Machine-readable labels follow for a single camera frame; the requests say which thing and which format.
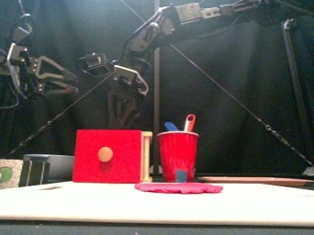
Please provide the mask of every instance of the blue object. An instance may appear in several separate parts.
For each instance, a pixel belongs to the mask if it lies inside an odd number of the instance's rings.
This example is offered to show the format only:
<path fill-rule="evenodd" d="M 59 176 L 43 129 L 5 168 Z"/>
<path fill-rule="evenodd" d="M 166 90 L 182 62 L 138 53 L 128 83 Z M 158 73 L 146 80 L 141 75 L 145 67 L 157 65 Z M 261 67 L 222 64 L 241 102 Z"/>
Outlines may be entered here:
<path fill-rule="evenodd" d="M 166 127 L 168 131 L 178 131 L 180 130 L 178 127 L 170 121 L 168 121 L 165 123 L 165 127 Z"/>
<path fill-rule="evenodd" d="M 188 171 L 177 169 L 176 171 L 176 182 L 186 183 L 188 182 Z"/>

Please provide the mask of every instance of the red cup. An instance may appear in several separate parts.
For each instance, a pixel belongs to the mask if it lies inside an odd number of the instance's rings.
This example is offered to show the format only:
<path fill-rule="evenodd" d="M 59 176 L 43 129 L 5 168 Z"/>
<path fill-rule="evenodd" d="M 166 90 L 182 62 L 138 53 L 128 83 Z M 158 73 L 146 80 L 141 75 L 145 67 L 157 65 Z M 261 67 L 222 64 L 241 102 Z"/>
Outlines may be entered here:
<path fill-rule="evenodd" d="M 200 134 L 168 131 L 158 134 L 161 165 L 165 181 L 177 182 L 178 172 L 193 182 Z"/>

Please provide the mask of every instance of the wooden knob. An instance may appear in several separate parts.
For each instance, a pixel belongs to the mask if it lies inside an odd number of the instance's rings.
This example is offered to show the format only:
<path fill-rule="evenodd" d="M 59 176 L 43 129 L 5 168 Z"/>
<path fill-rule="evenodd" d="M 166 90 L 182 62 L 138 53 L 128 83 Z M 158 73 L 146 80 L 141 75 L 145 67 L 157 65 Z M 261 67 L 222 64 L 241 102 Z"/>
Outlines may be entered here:
<path fill-rule="evenodd" d="M 109 162 L 113 159 L 113 149 L 110 147 L 104 147 L 100 151 L 98 151 L 98 158 L 104 161 L 104 162 Z"/>

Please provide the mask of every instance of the red wooden box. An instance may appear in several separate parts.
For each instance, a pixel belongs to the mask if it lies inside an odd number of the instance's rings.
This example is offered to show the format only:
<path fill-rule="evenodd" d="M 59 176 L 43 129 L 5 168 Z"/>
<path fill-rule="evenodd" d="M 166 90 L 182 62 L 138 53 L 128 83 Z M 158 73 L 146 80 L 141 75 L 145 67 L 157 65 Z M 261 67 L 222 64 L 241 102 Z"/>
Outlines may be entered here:
<path fill-rule="evenodd" d="M 78 130 L 73 181 L 150 182 L 152 137 L 141 130 Z"/>

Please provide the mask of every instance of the black curtain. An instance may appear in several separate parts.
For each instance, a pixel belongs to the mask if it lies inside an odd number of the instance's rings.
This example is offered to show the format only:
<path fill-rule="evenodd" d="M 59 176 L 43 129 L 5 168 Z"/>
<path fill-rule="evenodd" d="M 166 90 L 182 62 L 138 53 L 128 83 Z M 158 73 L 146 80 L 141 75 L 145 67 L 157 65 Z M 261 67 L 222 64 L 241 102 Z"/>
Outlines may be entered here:
<path fill-rule="evenodd" d="M 161 6 L 190 2 L 194 1 L 165 0 Z M 202 7 L 233 2 L 202 1 Z M 13 10 L 2 7 L 2 36 L 14 27 L 21 14 L 17 3 L 5 3 Z M 34 3 L 27 4 L 30 11 Z M 118 59 L 129 35 L 142 25 L 142 19 L 154 15 L 154 5 L 154 0 L 41 1 L 31 53 L 46 55 L 81 77 L 81 92 L 37 100 L 21 98 L 15 108 L 2 109 L 2 157 L 61 113 L 65 113 L 62 117 L 9 158 L 21 159 L 26 153 L 74 155 L 77 130 L 109 128 L 106 83 L 65 112 L 104 79 L 82 73 L 75 61 L 93 52 Z M 293 47 L 312 128 L 313 18 L 299 17 L 297 20 L 300 27 L 293 31 Z M 130 128 L 153 130 L 154 69 L 145 80 L 150 93 L 142 114 Z M 0 84 L 2 106 L 6 106 L 15 102 L 10 77 L 2 76 Z M 251 21 L 236 24 L 229 30 L 220 28 L 201 36 L 192 35 L 162 47 L 160 108 L 161 131 L 166 121 L 182 129 L 186 116 L 197 115 L 198 173 L 300 174 L 305 171 L 307 161 L 264 125 L 269 125 L 301 153 L 307 152 L 281 24 L 267 27 Z"/>

